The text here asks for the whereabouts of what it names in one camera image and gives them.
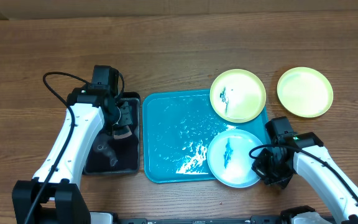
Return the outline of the pink sponge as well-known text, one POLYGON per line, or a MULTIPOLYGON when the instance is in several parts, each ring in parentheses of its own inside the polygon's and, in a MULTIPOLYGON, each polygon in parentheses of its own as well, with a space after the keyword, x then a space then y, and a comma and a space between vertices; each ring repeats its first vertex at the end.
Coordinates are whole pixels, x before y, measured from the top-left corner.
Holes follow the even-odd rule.
POLYGON ((113 139, 115 139, 115 140, 125 139, 131 135, 132 135, 132 131, 131 131, 130 127, 128 127, 128 126, 124 126, 119 129, 116 129, 112 133, 113 139))

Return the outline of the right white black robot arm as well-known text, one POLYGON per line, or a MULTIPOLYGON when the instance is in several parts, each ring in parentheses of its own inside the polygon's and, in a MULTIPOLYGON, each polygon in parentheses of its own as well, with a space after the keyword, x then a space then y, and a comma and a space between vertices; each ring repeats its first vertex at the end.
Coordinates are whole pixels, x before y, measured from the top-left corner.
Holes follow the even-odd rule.
POLYGON ((252 170, 266 185, 284 189, 296 174, 328 207, 336 223, 358 223, 358 187, 330 156, 315 133, 286 133, 249 152, 252 170))

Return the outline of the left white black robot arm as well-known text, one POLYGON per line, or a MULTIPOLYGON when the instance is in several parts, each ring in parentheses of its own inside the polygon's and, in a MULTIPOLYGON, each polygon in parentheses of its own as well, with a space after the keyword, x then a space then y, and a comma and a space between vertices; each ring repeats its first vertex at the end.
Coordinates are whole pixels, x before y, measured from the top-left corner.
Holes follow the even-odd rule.
POLYGON ((81 176, 90 152, 117 165, 110 141, 133 135, 129 126, 139 115, 138 102, 108 86, 75 88, 64 100, 65 122, 45 162, 31 180, 19 180, 13 188, 17 223, 115 223, 112 213, 89 211, 81 176))

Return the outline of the yellow plate with blue stain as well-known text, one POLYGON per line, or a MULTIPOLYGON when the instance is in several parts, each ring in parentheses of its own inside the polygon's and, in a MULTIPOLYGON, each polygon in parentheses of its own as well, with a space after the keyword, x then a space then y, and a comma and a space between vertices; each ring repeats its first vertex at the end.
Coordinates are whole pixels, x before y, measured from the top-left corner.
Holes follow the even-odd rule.
POLYGON ((329 80, 321 72, 308 67, 295 67, 280 77, 277 96, 290 113, 303 118, 315 118, 330 109, 334 92, 329 80))

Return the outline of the light blue plate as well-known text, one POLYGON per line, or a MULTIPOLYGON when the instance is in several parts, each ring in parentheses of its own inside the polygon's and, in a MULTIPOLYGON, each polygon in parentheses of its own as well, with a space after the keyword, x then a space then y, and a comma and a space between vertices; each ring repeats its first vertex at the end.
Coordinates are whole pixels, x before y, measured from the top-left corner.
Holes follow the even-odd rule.
POLYGON ((206 156, 211 173, 221 183, 233 188, 256 184, 260 177, 252 170, 251 149, 262 142, 250 132, 231 129, 219 133, 209 144, 206 156))

